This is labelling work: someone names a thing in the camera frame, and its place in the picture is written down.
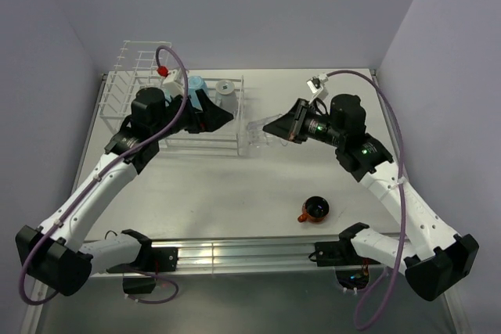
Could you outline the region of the grey footed mug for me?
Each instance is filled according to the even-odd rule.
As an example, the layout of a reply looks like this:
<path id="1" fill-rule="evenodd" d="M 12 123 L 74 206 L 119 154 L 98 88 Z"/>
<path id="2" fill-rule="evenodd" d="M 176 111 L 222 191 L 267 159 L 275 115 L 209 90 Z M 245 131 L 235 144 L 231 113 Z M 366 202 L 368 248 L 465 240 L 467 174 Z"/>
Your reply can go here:
<path id="1" fill-rule="evenodd" d="M 237 111 L 236 87 L 232 81 L 220 80 L 215 84 L 214 103 L 229 113 Z"/>

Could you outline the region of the round light blue mug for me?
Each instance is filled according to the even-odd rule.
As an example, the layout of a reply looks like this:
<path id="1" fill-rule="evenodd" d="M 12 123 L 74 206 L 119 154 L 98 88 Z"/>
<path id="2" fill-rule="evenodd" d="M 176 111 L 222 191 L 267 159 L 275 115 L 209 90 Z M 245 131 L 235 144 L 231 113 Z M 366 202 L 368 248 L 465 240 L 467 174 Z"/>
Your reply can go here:
<path id="1" fill-rule="evenodd" d="M 165 96 L 165 100 L 167 102 L 171 102 L 174 98 L 174 96 L 170 93 L 170 91 L 168 89 L 164 89 L 164 96 Z"/>

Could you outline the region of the clear glass cup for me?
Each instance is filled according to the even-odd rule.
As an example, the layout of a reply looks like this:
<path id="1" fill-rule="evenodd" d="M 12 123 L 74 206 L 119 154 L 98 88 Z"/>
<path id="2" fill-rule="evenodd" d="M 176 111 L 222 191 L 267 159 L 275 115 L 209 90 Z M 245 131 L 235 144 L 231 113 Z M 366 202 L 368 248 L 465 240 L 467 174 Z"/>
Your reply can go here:
<path id="1" fill-rule="evenodd" d="M 281 145 L 281 141 L 274 135 L 263 131 L 263 127 L 281 117 L 281 114 L 264 117 L 259 120 L 252 120 L 247 123 L 246 134 L 249 146 L 260 147 L 276 147 Z"/>

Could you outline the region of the orange and black cup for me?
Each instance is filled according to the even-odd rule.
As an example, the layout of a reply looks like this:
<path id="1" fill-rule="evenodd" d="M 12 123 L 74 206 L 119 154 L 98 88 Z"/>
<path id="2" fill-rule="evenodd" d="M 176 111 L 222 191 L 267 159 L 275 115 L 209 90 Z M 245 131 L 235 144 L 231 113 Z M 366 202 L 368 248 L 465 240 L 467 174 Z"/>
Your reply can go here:
<path id="1" fill-rule="evenodd" d="M 299 223 L 320 223 L 325 220 L 330 212 L 330 205 L 321 196 L 311 196 L 306 199 L 301 207 L 301 215 L 297 218 Z"/>

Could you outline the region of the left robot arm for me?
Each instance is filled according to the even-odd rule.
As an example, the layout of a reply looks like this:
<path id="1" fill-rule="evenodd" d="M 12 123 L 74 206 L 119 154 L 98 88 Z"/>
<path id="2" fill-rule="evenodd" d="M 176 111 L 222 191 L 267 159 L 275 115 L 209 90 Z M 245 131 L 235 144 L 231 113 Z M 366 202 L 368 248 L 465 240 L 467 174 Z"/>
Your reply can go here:
<path id="1" fill-rule="evenodd" d="M 112 239 L 86 242 L 85 238 L 115 196 L 159 153 L 160 140 L 186 131 L 214 132 L 233 115 L 214 104 L 204 90 L 196 91 L 199 107 L 186 95 L 166 100 L 155 87 L 139 90 L 119 132 L 106 145 L 92 173 L 70 198 L 38 227 L 23 226 L 15 242 L 22 269 L 18 291 L 30 305 L 24 289 L 27 276 L 55 293 L 75 294 L 91 275 L 122 266 L 143 271 L 153 260 L 152 241 L 128 229 Z"/>

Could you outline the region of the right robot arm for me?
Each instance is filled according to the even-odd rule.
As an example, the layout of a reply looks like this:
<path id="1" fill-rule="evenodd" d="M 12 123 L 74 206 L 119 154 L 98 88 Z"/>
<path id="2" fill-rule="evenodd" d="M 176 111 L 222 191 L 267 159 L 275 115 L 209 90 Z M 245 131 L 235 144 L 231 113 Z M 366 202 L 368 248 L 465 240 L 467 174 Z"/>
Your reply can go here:
<path id="1" fill-rule="evenodd" d="M 446 224 L 398 174 L 384 145 L 366 131 L 366 111 L 357 95 L 335 96 L 330 111 L 319 114 L 305 99 L 263 127 L 265 133 L 301 144 L 308 139 L 333 146 L 341 167 L 368 189 L 404 229 L 404 239 L 383 235 L 356 223 L 336 242 L 318 245 L 319 266 L 354 264 L 362 258 L 395 267 L 412 290 L 435 300 L 470 274 L 479 244 Z"/>

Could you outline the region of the faceted light blue mug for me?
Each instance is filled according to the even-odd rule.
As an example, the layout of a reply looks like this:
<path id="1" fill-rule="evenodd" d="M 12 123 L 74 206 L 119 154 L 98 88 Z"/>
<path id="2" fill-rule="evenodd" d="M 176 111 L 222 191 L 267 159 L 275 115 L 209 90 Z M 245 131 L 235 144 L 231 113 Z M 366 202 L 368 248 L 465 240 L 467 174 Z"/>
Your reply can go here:
<path id="1" fill-rule="evenodd" d="M 189 99 L 194 108 L 199 110 L 202 109 L 200 100 L 197 97 L 196 92 L 202 90 L 204 93 L 208 94 L 208 87 L 205 80 L 201 76 L 189 76 Z"/>

